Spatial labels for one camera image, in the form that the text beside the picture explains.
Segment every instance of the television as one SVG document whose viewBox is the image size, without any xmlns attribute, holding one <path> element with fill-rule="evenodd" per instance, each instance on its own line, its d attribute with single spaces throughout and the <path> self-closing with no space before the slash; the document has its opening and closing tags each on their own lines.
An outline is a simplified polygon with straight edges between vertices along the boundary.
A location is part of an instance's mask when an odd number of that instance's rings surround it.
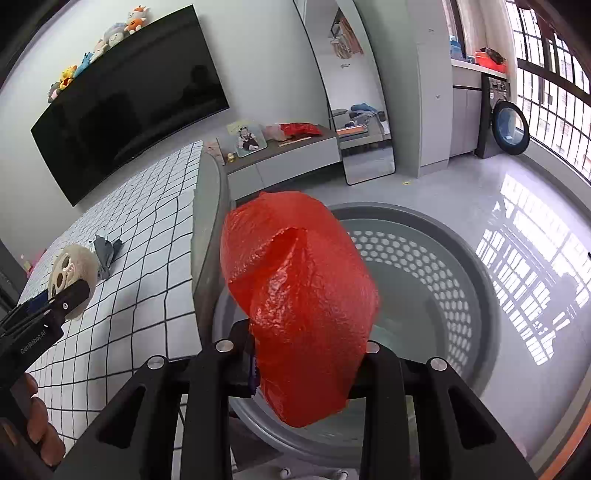
<svg viewBox="0 0 591 480">
<path fill-rule="evenodd" d="M 75 205 L 150 146 L 227 108 L 189 6 L 146 25 L 97 58 L 49 104 L 31 133 Z"/>
</svg>

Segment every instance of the red plastic bag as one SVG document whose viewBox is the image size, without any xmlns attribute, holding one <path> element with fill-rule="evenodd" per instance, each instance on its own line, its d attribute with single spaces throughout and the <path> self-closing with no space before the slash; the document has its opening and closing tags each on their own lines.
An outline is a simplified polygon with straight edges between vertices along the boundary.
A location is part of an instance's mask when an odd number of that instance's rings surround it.
<svg viewBox="0 0 591 480">
<path fill-rule="evenodd" d="M 261 193 L 226 217 L 220 256 L 277 416 L 303 427 L 344 408 L 379 296 L 339 221 L 303 193 Z"/>
<path fill-rule="evenodd" d="M 322 135 L 320 129 L 312 124 L 280 124 L 280 127 L 286 137 L 293 137 L 294 135 Z"/>
</svg>

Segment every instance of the stuffed toy head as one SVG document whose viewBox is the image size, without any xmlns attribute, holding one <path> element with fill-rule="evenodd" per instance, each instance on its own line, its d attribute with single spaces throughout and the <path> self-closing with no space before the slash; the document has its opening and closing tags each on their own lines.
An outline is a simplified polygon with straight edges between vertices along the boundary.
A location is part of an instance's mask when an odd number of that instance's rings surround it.
<svg viewBox="0 0 591 480">
<path fill-rule="evenodd" d="M 71 65 L 70 67 L 66 68 L 61 73 L 60 90 L 65 89 L 70 84 L 70 82 L 74 78 L 74 72 L 76 71 L 77 68 L 78 68 L 78 65 Z"/>
<path fill-rule="evenodd" d="M 127 23 L 138 18 L 143 18 L 145 21 L 147 16 L 148 7 L 142 7 L 141 5 L 139 5 L 127 14 Z"/>
<path fill-rule="evenodd" d="M 123 39 L 124 39 L 123 32 L 113 33 L 109 37 L 109 47 L 110 48 L 113 48 L 115 45 L 117 45 L 118 43 L 120 43 Z"/>
<path fill-rule="evenodd" d="M 142 7 L 141 5 L 134 8 L 127 14 L 127 27 L 125 31 L 135 33 L 140 30 L 148 23 L 148 7 Z"/>
<path fill-rule="evenodd" d="M 60 93 L 60 82 L 55 82 L 49 88 L 49 92 L 47 92 L 47 103 L 52 103 L 53 100 L 57 98 L 57 95 Z"/>
<path fill-rule="evenodd" d="M 93 63 L 97 58 L 99 58 L 107 48 L 109 48 L 109 43 L 101 38 L 95 45 L 95 53 L 90 59 L 90 63 Z"/>
<path fill-rule="evenodd" d="M 88 299 L 66 315 L 67 320 L 79 317 L 86 310 L 95 292 L 98 271 L 99 261 L 96 255 L 80 245 L 68 245 L 54 261 L 47 284 L 50 299 L 80 278 L 90 287 Z"/>
<path fill-rule="evenodd" d="M 111 39 L 111 37 L 113 35 L 115 35 L 116 33 L 123 33 L 123 30 L 125 29 L 125 26 L 127 25 L 126 23 L 123 22 L 117 22 L 116 24 L 111 25 L 109 28 L 107 28 L 107 30 L 105 30 L 105 35 L 103 36 L 103 38 L 105 39 L 105 42 L 109 42 L 109 40 Z"/>
<path fill-rule="evenodd" d="M 88 67 L 88 65 L 90 65 L 90 62 L 92 61 L 93 55 L 94 54 L 91 52 L 87 52 L 84 54 L 84 58 L 82 59 L 82 62 L 80 63 L 80 65 L 78 66 L 76 71 L 74 72 L 74 78 L 78 77 L 79 74 L 81 74 L 84 70 L 86 70 L 86 68 Z"/>
</svg>

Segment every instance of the photo frame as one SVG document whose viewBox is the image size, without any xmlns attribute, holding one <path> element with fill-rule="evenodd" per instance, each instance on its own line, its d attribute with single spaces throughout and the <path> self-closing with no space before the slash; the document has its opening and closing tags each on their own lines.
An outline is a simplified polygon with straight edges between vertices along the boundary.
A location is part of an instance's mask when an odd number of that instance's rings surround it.
<svg viewBox="0 0 591 480">
<path fill-rule="evenodd" d="M 228 133 L 235 139 L 236 153 L 240 158 L 267 147 L 261 127 L 255 123 L 235 122 L 228 125 Z"/>
</svg>

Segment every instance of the gray cloth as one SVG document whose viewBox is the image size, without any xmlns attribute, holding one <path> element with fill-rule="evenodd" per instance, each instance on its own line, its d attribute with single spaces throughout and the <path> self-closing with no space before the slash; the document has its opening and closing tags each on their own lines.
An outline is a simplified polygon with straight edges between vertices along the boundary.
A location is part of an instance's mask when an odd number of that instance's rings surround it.
<svg viewBox="0 0 591 480">
<path fill-rule="evenodd" d="M 115 242 L 111 243 L 97 235 L 94 243 L 96 256 L 99 259 L 99 278 L 101 280 L 107 280 L 111 276 L 109 272 L 111 263 L 117 256 L 123 242 L 121 240 L 115 240 Z"/>
</svg>

